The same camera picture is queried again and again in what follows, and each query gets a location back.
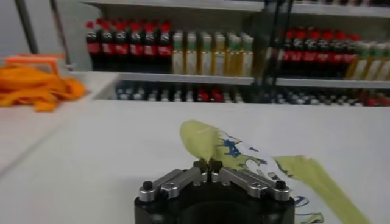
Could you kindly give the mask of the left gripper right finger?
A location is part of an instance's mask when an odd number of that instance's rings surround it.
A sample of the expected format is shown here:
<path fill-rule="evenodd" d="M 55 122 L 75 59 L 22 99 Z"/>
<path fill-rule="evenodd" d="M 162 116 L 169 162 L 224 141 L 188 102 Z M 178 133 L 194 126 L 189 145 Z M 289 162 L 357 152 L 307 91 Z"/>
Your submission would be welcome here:
<path fill-rule="evenodd" d="M 224 167 L 221 161 L 214 159 L 209 160 L 208 169 L 212 182 L 220 182 L 223 186 L 233 183 L 253 198 L 261 199 L 265 196 L 271 196 L 277 201 L 288 201 L 291 197 L 291 189 L 285 181 L 269 180 L 248 170 Z"/>

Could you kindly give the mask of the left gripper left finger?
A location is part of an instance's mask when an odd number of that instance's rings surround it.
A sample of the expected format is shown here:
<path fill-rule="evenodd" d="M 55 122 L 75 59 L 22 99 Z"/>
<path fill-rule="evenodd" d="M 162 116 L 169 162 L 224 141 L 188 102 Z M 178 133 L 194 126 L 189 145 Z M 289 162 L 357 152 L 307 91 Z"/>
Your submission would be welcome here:
<path fill-rule="evenodd" d="M 138 199 L 142 202 L 153 202 L 160 195 L 173 199 L 180 191 L 191 183 L 203 183 L 208 180 L 208 165 L 202 159 L 193 162 L 187 170 L 174 169 L 155 181 L 144 181 L 138 191 Z"/>

